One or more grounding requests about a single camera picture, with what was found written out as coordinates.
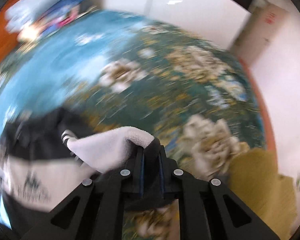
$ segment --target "wooden bed frame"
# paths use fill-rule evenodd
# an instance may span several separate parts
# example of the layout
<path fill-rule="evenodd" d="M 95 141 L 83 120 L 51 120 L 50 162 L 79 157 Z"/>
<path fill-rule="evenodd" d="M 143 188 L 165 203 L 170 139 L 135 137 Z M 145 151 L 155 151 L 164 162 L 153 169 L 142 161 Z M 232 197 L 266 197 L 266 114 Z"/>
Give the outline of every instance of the wooden bed frame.
<path fill-rule="evenodd" d="M 16 33 L 8 33 L 5 30 L 5 26 L 7 25 L 7 21 L 4 19 L 5 11 L 14 3 L 16 3 L 19 0 L 8 0 L 8 2 L 4 5 L 4 7 L 0 11 L 0 62 L 11 52 L 12 49 L 14 49 L 18 42 L 17 42 L 17 34 Z M 267 144 L 267 149 L 274 153 L 274 156 L 276 158 L 276 146 L 274 141 L 274 134 L 270 122 L 270 118 L 268 115 L 268 111 L 266 109 L 266 105 L 263 101 L 262 95 L 258 89 L 258 86 L 249 70 L 249 67 L 240 60 L 245 73 L 249 79 L 249 82 L 252 86 L 252 89 L 257 97 L 257 101 L 260 108 L 261 117 L 263 120 L 264 125 L 264 131 L 265 131 L 265 139 Z"/>

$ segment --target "mustard yellow cloth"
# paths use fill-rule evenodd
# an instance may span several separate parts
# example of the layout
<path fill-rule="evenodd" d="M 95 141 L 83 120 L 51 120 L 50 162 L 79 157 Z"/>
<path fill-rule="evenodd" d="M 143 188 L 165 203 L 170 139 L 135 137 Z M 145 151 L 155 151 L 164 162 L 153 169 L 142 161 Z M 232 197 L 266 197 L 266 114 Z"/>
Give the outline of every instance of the mustard yellow cloth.
<path fill-rule="evenodd" d="M 229 167 L 229 188 L 279 237 L 288 240 L 297 215 L 291 177 L 277 173 L 271 152 L 255 148 L 235 157 Z"/>

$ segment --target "silver screw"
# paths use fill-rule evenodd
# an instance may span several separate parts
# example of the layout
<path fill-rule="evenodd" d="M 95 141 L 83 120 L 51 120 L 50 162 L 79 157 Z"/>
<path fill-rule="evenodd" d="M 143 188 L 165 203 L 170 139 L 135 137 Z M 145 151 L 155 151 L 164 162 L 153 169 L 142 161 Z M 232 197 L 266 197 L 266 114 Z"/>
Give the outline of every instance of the silver screw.
<path fill-rule="evenodd" d="M 84 179 L 82 181 L 82 185 L 84 185 L 85 187 L 89 187 L 92 184 L 92 179 Z"/>
<path fill-rule="evenodd" d="M 220 186 L 221 185 L 221 181 L 219 179 L 212 179 L 211 180 L 211 184 L 213 186 Z"/>
<path fill-rule="evenodd" d="M 183 170 L 180 170 L 180 169 L 176 169 L 173 171 L 173 173 L 177 176 L 181 176 L 183 174 Z"/>
<path fill-rule="evenodd" d="M 128 176 L 128 175 L 130 175 L 130 171 L 129 170 L 122 170 L 122 171 L 120 171 L 120 174 L 122 176 Z"/>

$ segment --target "printed graphic on shirt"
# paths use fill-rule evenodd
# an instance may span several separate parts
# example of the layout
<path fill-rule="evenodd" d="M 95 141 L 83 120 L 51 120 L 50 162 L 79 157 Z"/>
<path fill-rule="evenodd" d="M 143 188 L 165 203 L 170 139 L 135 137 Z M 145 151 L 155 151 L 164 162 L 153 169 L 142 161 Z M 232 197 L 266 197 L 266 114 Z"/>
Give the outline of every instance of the printed graphic on shirt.
<path fill-rule="evenodd" d="M 47 203 L 51 200 L 48 189 L 42 185 L 35 172 L 29 171 L 24 185 L 18 185 L 17 189 L 18 197 L 28 202 Z"/>

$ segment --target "triangular cutout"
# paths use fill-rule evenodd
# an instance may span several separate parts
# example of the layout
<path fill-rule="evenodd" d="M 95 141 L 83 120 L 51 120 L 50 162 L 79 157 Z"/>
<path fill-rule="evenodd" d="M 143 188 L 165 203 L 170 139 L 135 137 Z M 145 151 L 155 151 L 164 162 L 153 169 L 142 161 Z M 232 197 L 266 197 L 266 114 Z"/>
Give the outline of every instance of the triangular cutout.
<path fill-rule="evenodd" d="M 62 229 L 68 229 L 79 201 L 79 196 L 74 197 L 58 214 L 51 219 L 51 224 Z"/>
<path fill-rule="evenodd" d="M 249 217 L 243 209 L 235 203 L 228 195 L 223 195 L 223 199 L 226 203 L 231 221 L 235 228 L 244 226 L 251 222 L 251 217 Z"/>

